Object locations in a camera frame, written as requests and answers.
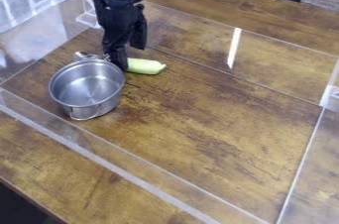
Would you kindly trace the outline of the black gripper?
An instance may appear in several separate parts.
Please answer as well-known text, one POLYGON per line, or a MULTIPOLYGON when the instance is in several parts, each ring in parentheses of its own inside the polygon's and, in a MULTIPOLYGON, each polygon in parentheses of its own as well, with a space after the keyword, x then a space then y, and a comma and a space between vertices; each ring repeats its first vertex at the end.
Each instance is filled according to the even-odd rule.
POLYGON ((147 45, 144 5, 114 7, 103 0, 94 0, 94 6, 98 22, 104 30, 102 44, 106 60, 127 71, 126 44, 139 50, 144 50, 147 45))

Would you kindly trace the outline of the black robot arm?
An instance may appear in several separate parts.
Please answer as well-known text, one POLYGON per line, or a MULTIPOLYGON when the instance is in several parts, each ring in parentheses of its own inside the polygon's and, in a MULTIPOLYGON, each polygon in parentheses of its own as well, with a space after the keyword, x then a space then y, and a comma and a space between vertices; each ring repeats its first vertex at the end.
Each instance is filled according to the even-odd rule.
POLYGON ((139 50, 147 44, 147 19, 142 0, 94 0, 98 23, 103 27, 104 59, 128 69, 126 45, 139 50))

